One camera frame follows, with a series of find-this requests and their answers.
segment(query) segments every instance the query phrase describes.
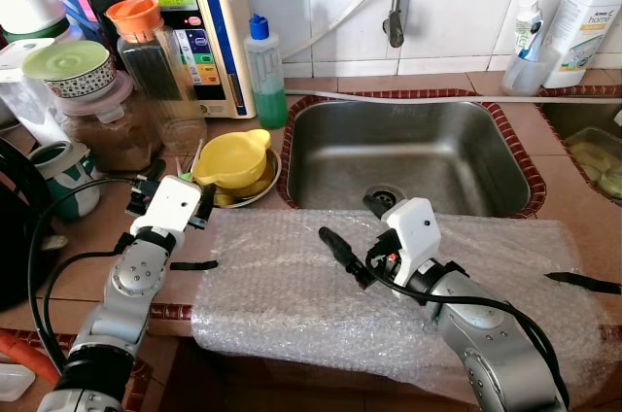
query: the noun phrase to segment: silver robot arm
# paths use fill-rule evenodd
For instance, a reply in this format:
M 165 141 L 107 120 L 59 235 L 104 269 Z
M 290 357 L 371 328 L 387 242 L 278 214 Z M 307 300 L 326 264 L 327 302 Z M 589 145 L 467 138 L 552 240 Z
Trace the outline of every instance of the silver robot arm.
M 162 180 L 147 213 L 134 221 L 134 242 L 113 265 L 103 301 L 83 324 L 60 380 L 38 412 L 121 412 L 151 302 L 200 199 L 198 186 L 172 176 Z
M 483 297 L 503 303 L 492 291 L 471 280 L 456 263 L 436 261 L 440 230 L 430 202 L 403 200 L 391 209 L 366 197 L 367 207 L 390 228 L 367 255 L 367 267 L 341 237 L 326 227 L 320 237 L 362 288 L 380 280 L 373 260 L 383 260 L 382 281 L 394 293 L 449 297 Z M 519 330 L 514 317 L 500 309 L 418 299 L 438 326 L 438 333 L 465 366 L 468 381 L 484 412 L 564 412 L 553 374 L 540 352 Z

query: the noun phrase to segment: green mug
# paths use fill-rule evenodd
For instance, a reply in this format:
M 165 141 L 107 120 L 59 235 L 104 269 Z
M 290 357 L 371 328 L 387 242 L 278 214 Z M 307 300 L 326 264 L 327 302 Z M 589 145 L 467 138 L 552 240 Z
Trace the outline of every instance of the green mug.
M 52 199 L 92 182 L 92 161 L 82 143 L 55 142 L 38 148 L 28 158 L 48 183 Z M 99 187 L 84 189 L 59 204 L 54 214 L 67 222 L 79 220 L 99 202 Z

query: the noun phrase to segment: white hose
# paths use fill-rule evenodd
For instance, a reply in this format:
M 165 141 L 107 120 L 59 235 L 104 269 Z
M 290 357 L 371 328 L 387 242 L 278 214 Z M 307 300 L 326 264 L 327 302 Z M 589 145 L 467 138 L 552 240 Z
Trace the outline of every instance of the white hose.
M 295 54 L 298 54 L 301 51 L 306 50 L 307 48 L 312 47 L 326 35 L 328 35 L 332 30 L 334 30 L 337 26 L 339 26 L 343 21 L 348 18 L 352 12 L 354 12 L 365 0 L 356 0 L 354 1 L 339 17 L 333 20 L 329 26 L 327 26 L 324 30 L 322 30 L 317 35 L 311 37 L 311 39 L 307 40 L 300 46 L 298 46 L 295 50 L 290 51 L 283 55 L 283 59 L 287 59 L 288 57 L 292 57 Z
M 329 91 L 315 91 L 313 89 L 286 89 L 287 95 L 311 95 L 326 98 L 335 98 L 345 101 L 363 101 L 366 103 L 378 104 L 441 104 L 441 103 L 462 103 L 470 101 L 482 103 L 491 101 L 491 96 L 453 96 L 448 98 L 372 98 L 358 96 L 355 94 L 332 93 Z M 497 103 L 541 103 L 541 104 L 620 104 L 620 98 L 557 98 L 542 97 L 534 98 L 530 96 L 495 96 Z

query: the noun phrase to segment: orange lid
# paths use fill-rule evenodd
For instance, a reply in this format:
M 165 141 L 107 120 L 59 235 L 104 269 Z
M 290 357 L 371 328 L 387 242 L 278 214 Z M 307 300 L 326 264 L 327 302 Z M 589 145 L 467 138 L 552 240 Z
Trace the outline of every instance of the orange lid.
M 106 11 L 106 17 L 115 24 L 125 41 L 151 41 L 153 31 L 164 26 L 157 0 L 125 0 Z

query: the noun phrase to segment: brown tile countertop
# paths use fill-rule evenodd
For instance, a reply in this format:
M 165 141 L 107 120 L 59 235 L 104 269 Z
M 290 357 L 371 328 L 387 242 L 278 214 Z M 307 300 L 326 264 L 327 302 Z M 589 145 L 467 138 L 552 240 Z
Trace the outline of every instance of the brown tile countertop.
M 362 79 L 288 80 L 288 87 L 325 91 L 367 91 L 386 89 L 437 89 L 446 87 L 474 90 L 487 96 L 500 95 L 498 73 L 452 74 L 408 77 L 370 77 Z M 590 85 L 619 85 L 615 71 L 592 71 L 586 76 Z M 291 96 L 290 103 L 299 100 Z M 518 138 L 547 185 L 547 196 L 536 217 L 558 220 L 570 230 L 581 254 L 582 271 L 595 278 L 620 281 L 622 275 L 622 208 L 611 203 L 583 180 L 563 145 L 556 138 L 539 109 L 533 104 L 503 104 L 497 100 Z M 258 126 L 257 120 L 209 120 L 209 136 Z M 273 148 L 280 152 L 283 131 L 273 131 Z M 5 135 L 10 142 L 28 150 L 32 139 L 17 128 Z M 167 172 L 174 173 L 175 157 L 164 154 Z M 183 158 L 188 164 L 190 156 Z M 110 184 L 102 193 L 97 209 L 74 225 L 56 224 L 59 233 L 70 243 L 61 258 L 80 252 L 105 251 L 126 230 L 132 218 L 123 211 L 129 198 L 126 185 Z M 287 209 L 276 190 L 254 204 L 256 208 Z M 209 259 L 215 232 L 190 229 L 184 248 L 173 254 L 172 261 Z M 70 266 L 57 281 L 52 293 L 51 315 L 57 333 L 77 333 L 87 312 L 101 299 L 110 271 L 109 258 L 91 258 Z M 190 311 L 202 272 L 169 272 L 164 288 L 155 298 L 149 332 L 154 335 L 191 336 Z M 598 295 L 614 325 L 622 325 L 619 296 Z M 32 330 L 26 303 L 0 313 L 0 327 Z

